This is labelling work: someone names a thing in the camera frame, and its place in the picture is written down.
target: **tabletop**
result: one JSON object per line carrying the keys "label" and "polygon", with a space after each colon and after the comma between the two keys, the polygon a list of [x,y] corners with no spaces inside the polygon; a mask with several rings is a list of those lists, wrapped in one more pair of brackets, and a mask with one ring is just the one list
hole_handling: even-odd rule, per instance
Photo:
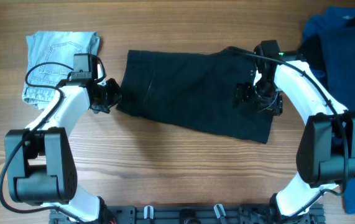
{"label": "tabletop", "polygon": [[[355,1],[110,1],[0,0],[0,170],[4,136],[40,111],[21,100],[27,69],[25,37],[38,30],[97,31],[99,56],[120,84],[128,50],[210,54],[233,45],[252,50],[278,40],[302,41],[306,21],[330,5]],[[303,121],[285,96],[267,144],[215,136],[111,110],[85,113],[69,141],[79,184],[107,205],[267,203],[296,173]],[[5,195],[10,202],[7,187]],[[342,198],[326,195],[327,223],[355,223]],[[13,206],[28,208],[26,205]],[[0,223],[47,223],[48,212],[20,215],[0,204]]]}

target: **wood grain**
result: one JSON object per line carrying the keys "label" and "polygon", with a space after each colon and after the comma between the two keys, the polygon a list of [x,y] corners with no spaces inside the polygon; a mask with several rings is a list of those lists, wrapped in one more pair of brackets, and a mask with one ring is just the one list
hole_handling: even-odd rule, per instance
{"label": "wood grain", "polygon": [[[311,15],[332,4],[355,6],[355,1],[304,0],[64,2],[0,4],[0,170],[4,135],[40,114],[21,100],[26,35],[38,30],[97,31],[99,56],[109,76],[120,83],[129,49],[209,54],[229,45],[253,49],[262,40],[277,39],[282,50],[292,50]],[[80,184],[108,205],[266,203],[296,173],[303,127],[285,97],[284,113],[274,119],[266,145],[115,110],[84,114],[70,144]],[[327,195],[322,202],[328,223],[355,223],[355,215],[344,214],[341,198]],[[47,221],[48,212],[18,215],[0,205],[0,223]]]}

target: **black base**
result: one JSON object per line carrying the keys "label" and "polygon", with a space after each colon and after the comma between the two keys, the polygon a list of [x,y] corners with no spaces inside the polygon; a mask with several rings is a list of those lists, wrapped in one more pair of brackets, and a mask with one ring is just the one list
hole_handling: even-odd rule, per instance
{"label": "black base", "polygon": [[[144,208],[134,206],[110,206],[108,209],[116,217],[118,224],[184,224],[187,211],[195,214],[201,224],[221,224],[216,218],[213,207],[155,207],[154,219],[144,219]],[[267,204],[245,204],[224,207],[227,224],[267,224]],[[73,224],[65,215],[52,210],[49,224]],[[296,224],[325,224],[324,209],[321,204],[315,204]]]}

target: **denim pocket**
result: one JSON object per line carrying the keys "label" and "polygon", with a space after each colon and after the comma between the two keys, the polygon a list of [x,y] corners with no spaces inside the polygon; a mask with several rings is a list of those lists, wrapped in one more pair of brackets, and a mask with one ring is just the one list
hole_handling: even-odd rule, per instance
{"label": "denim pocket", "polygon": [[[53,44],[48,49],[44,62],[58,62],[73,67],[73,55],[81,53],[82,46],[74,42]],[[69,69],[61,65],[43,65],[40,68],[40,73],[50,75],[67,75],[69,72]]]}

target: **denim jeans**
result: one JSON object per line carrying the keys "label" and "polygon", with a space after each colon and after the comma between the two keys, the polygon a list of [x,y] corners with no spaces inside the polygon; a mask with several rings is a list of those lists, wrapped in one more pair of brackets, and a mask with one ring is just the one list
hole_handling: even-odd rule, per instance
{"label": "denim jeans", "polygon": [[[100,38],[97,32],[38,31],[27,36],[28,67],[44,62],[58,62],[73,67],[73,55],[91,53],[97,55]],[[36,85],[55,86],[67,77],[69,69],[60,65],[43,65],[29,75],[28,82]],[[55,90],[34,88],[24,83],[22,100],[40,110],[46,108]]]}

